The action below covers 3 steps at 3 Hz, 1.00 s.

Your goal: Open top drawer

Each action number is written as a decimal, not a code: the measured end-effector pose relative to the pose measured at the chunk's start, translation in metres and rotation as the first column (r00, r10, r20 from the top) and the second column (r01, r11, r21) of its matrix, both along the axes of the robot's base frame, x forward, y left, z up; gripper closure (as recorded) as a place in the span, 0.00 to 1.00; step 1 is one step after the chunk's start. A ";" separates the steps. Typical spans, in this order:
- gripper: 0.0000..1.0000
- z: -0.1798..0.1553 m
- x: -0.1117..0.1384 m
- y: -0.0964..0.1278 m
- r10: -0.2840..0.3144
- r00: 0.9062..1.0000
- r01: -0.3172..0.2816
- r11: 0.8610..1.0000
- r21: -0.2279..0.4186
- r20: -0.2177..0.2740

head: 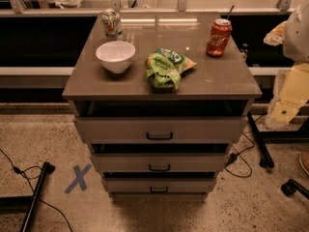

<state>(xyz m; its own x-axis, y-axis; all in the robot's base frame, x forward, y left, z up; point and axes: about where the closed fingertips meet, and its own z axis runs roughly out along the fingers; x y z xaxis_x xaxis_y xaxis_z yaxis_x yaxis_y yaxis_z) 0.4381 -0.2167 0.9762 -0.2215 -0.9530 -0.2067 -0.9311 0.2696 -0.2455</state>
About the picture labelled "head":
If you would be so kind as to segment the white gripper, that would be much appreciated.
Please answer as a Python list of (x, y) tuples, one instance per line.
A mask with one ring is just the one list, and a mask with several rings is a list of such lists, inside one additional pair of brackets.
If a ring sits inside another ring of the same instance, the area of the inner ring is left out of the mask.
[[(280, 45), (286, 24), (283, 21), (267, 33), (264, 43)], [(265, 124), (271, 129), (279, 129), (289, 125), (300, 108), (309, 101), (309, 64), (298, 63), (287, 71), (279, 70), (273, 93), (274, 98), (269, 103)]]

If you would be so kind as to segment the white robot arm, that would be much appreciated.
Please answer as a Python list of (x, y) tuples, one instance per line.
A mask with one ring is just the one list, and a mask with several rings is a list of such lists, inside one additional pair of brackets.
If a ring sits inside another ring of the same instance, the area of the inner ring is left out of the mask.
[(309, 0), (302, 0), (286, 21), (267, 33), (264, 43), (281, 44), (284, 56), (295, 62), (288, 71), (275, 76), (266, 125), (279, 129), (309, 101)]

